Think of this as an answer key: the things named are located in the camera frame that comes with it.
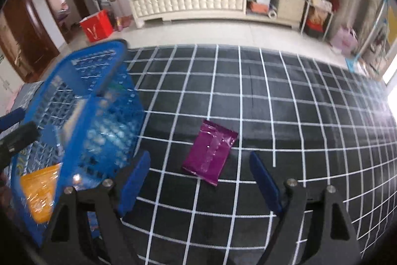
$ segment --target screw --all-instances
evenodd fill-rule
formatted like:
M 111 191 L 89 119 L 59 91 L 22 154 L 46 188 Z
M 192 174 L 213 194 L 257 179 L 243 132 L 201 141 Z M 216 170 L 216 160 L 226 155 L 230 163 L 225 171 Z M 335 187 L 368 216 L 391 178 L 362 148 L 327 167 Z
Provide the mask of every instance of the screw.
M 113 180 L 112 179 L 105 179 L 102 182 L 103 186 L 106 188 L 109 188 L 113 185 Z
M 287 185 L 289 185 L 290 187 L 296 187 L 298 185 L 298 182 L 295 179 L 288 179 Z
M 66 187 L 65 189 L 64 189 L 64 193 L 65 194 L 71 194 L 73 192 L 73 187 Z
M 328 187 L 327 187 L 327 191 L 328 191 L 329 193 L 335 193 L 335 192 L 336 192 L 336 188 L 335 188 L 334 186 L 328 186 Z

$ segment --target brown door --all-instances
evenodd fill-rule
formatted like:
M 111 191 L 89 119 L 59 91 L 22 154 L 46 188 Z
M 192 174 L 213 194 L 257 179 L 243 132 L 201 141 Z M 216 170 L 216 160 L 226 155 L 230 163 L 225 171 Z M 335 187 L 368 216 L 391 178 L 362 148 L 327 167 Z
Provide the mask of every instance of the brown door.
M 20 46 L 21 57 L 40 75 L 59 52 L 41 24 L 32 0 L 7 0 L 3 11 Z

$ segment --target tape roll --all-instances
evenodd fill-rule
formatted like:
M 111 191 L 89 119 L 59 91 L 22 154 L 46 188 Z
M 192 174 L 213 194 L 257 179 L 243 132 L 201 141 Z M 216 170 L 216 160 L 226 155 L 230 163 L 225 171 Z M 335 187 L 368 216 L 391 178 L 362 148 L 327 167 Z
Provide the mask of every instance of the tape roll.
M 267 15 L 268 15 L 269 18 L 272 19 L 272 20 L 275 20 L 275 19 L 277 18 L 277 13 L 276 13 L 275 10 L 273 10 L 273 9 L 271 9 Z

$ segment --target yellow snack package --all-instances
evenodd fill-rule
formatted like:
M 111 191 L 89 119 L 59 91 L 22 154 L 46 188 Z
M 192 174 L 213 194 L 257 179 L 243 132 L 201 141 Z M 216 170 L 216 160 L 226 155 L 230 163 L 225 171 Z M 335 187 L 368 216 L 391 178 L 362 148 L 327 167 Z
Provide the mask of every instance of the yellow snack package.
M 61 163 L 43 168 L 21 177 L 21 187 L 33 219 L 38 223 L 50 220 L 56 183 Z

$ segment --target purple snack package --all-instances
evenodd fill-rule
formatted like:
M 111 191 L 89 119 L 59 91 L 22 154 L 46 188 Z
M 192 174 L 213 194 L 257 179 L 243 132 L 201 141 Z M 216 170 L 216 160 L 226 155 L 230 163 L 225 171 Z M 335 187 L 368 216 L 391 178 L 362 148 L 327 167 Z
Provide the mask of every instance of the purple snack package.
M 237 136 L 234 131 L 204 120 L 182 168 L 217 186 L 219 174 Z

